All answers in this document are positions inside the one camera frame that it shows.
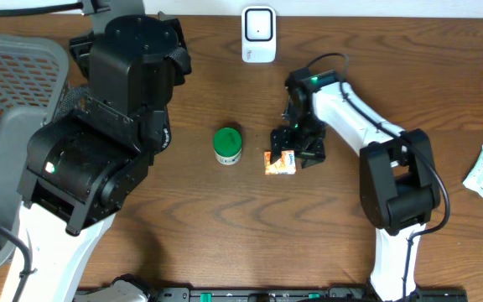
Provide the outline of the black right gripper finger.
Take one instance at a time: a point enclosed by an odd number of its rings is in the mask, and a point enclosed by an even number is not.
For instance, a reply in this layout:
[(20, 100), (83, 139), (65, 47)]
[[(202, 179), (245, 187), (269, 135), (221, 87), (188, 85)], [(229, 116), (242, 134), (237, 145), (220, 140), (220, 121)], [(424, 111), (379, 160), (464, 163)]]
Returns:
[(287, 126), (281, 126), (271, 131), (271, 160), (279, 160), (282, 156), (282, 151), (296, 149), (297, 143), (295, 134), (295, 130)]
[(301, 160), (301, 168), (306, 169), (325, 161), (325, 146), (322, 140), (314, 140), (295, 150), (295, 156)]

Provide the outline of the orange snack box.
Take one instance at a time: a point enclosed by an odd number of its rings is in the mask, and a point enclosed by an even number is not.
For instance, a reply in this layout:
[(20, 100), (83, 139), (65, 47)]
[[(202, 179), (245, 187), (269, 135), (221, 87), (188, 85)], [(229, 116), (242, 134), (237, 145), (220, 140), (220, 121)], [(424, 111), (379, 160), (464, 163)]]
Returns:
[(270, 151), (264, 153), (265, 174), (279, 175), (296, 173), (295, 152), (293, 150), (282, 151), (280, 158), (273, 163), (271, 162), (271, 155), (272, 153)]

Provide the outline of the green lid jar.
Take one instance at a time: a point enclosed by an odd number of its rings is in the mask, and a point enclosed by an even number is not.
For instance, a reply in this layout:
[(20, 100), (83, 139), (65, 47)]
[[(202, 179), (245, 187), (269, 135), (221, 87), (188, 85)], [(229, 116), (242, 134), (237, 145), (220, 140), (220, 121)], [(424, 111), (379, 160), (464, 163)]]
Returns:
[(233, 165), (242, 156), (242, 136), (235, 128), (221, 128), (213, 137), (213, 149), (220, 164)]

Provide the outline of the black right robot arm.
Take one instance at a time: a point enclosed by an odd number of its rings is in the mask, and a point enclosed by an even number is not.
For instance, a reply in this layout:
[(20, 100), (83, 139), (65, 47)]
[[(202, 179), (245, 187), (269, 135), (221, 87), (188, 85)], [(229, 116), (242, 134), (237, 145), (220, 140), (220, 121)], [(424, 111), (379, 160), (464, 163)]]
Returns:
[(270, 134), (271, 162), (292, 151), (305, 168), (320, 164), (325, 129), (339, 134), (359, 158), (360, 203), (376, 229), (371, 291), (380, 301), (412, 297), (419, 240), (443, 201), (427, 134), (379, 116), (333, 70), (316, 75), (304, 67), (290, 72), (284, 85), (288, 125)]

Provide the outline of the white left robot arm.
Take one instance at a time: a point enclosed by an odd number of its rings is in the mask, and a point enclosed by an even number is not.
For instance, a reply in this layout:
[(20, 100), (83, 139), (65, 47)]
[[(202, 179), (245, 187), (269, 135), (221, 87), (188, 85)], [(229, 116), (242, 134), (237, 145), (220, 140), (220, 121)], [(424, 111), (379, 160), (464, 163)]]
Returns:
[(86, 1), (69, 52), (87, 80), (28, 141), (18, 183), (19, 281), (4, 301), (71, 301), (97, 243), (170, 144), (168, 104), (192, 71), (181, 22), (140, 1)]

